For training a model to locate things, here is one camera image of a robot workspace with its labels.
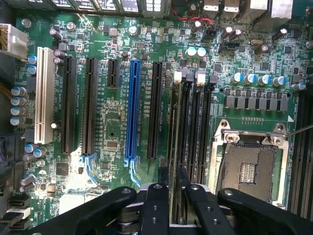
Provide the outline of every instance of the white pci slot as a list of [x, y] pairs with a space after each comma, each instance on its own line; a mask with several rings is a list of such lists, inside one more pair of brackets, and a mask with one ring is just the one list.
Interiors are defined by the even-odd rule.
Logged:
[[35, 143], [52, 142], [55, 64], [53, 50], [47, 47], [37, 48], [37, 79], [35, 109]]

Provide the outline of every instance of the blue pcie slot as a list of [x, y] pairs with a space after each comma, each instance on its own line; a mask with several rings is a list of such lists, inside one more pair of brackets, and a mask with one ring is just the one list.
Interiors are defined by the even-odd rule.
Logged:
[[125, 160], [133, 160], [136, 157], [140, 70], [141, 62], [132, 60], [129, 80]]

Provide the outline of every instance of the green circuit board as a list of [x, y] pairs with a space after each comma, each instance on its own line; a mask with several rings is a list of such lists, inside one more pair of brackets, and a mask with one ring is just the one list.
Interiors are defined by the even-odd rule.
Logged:
[[[21, 20], [28, 18], [32, 26], [26, 29], [22, 26]], [[73, 22], [76, 30], [67, 30], [67, 23]], [[106, 34], [103, 28], [109, 25], [110, 29], [116, 29], [116, 33]], [[36, 55], [37, 47], [49, 47], [55, 49], [53, 38], [49, 35], [49, 29], [57, 27], [60, 33], [66, 38], [68, 48], [67, 54], [77, 59], [77, 80], [76, 80], [76, 113], [74, 131], [74, 149], [71, 155], [61, 154], [60, 132], [54, 131], [54, 141], [46, 146], [47, 154], [43, 157], [44, 167], [37, 167], [36, 162], [30, 161], [25, 164], [25, 175], [34, 174], [37, 177], [36, 187], [29, 194], [32, 196], [32, 226], [43, 223], [72, 207], [78, 206], [102, 193], [119, 186], [130, 186], [139, 189], [136, 183], [130, 178], [129, 168], [124, 167], [124, 148], [127, 125], [128, 89], [130, 76], [130, 61], [138, 59], [141, 61], [141, 82], [140, 101], [138, 109], [138, 136], [137, 136], [137, 162], [135, 177], [141, 184], [156, 182], [158, 167], [167, 164], [168, 131], [170, 125], [171, 92], [174, 71], [181, 67], [187, 67], [190, 71], [205, 71], [206, 82], [210, 75], [218, 76], [218, 83], [212, 92], [210, 119], [208, 125], [208, 145], [206, 154], [206, 169], [209, 169], [210, 144], [217, 125], [222, 119], [227, 119], [232, 129], [246, 131], [271, 132], [279, 122], [285, 125], [287, 132], [292, 132], [296, 124], [296, 112], [298, 95], [291, 89], [291, 80], [294, 69], [298, 68], [302, 81], [305, 81], [305, 69], [312, 65], [308, 60], [308, 51], [305, 47], [306, 27], [302, 22], [286, 25], [288, 34], [276, 42], [272, 42], [272, 34], [253, 32], [250, 25], [234, 25], [233, 22], [214, 20], [213, 25], [218, 29], [217, 37], [209, 43], [201, 41], [202, 33], [194, 35], [190, 32], [191, 23], [173, 20], [153, 20], [123, 17], [89, 16], [79, 14], [54, 14], [21, 12], [17, 18], [17, 28], [29, 36], [29, 54]], [[232, 25], [233, 28], [242, 30], [242, 36], [236, 40], [242, 46], [236, 52], [219, 53], [220, 33], [223, 28]], [[129, 34], [129, 28], [135, 26], [137, 33]], [[292, 38], [293, 31], [300, 31], [299, 38]], [[269, 53], [255, 55], [256, 47], [250, 46], [249, 41], [260, 39], [272, 46]], [[205, 68], [199, 67], [200, 60], [187, 58], [185, 51], [189, 47], [204, 47], [206, 56]], [[121, 58], [121, 53], [127, 51], [129, 57]], [[96, 158], [92, 163], [92, 176], [97, 184], [90, 182], [86, 174], [79, 174], [78, 168], [83, 167], [79, 162], [81, 155], [82, 117], [84, 102], [84, 74], [86, 70], [86, 58], [97, 58], [99, 61], [97, 79], [96, 99], [96, 132], [95, 149]], [[120, 61], [120, 78], [118, 89], [111, 89], [107, 86], [108, 60], [117, 59]], [[148, 128], [150, 113], [150, 98], [152, 85], [152, 63], [171, 63], [171, 75], [165, 78], [162, 84], [160, 127], [158, 129], [157, 158], [148, 159]], [[28, 63], [18, 62], [16, 72], [16, 85], [26, 86]], [[62, 66], [57, 67], [54, 120], [61, 119], [61, 94], [62, 94]], [[272, 84], [259, 86], [256, 82], [245, 85], [243, 81], [233, 84], [231, 76], [237, 72], [242, 74], [253, 73], [256, 77], [265, 74], [275, 78], [284, 76], [285, 83], [281, 87], [274, 87]], [[285, 112], [268, 110], [247, 110], [227, 108], [224, 106], [225, 90], [230, 90], [232, 96], [245, 96], [247, 90], [255, 96], [260, 93], [263, 97], [271, 92], [271, 98], [277, 98], [281, 93], [282, 99], [288, 101], [288, 108]], [[34, 100], [27, 97], [28, 121], [23, 128], [32, 128], [34, 125]], [[108, 148], [108, 141], [117, 142], [115, 150]], [[287, 195], [291, 176], [291, 156], [293, 152], [293, 138], [289, 139], [289, 158], [287, 175], [284, 184], [284, 201], [287, 205]], [[273, 172], [273, 184], [277, 186], [279, 180], [279, 157], [276, 159]], [[61, 171], [58, 165], [64, 163], [67, 170]], [[208, 180], [205, 173], [204, 184]], [[49, 194], [49, 185], [55, 184], [56, 191]]]

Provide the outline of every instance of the motherboard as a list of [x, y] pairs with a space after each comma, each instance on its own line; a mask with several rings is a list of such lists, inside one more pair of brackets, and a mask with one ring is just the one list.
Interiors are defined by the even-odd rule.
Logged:
[[313, 72], [304, 21], [267, 33], [227, 19], [23, 10], [16, 22], [28, 57], [11, 102], [26, 142], [14, 194], [31, 196], [31, 227], [157, 182], [166, 166], [170, 192], [183, 167], [213, 193], [236, 188], [287, 208], [294, 138], [281, 137], [296, 128]]

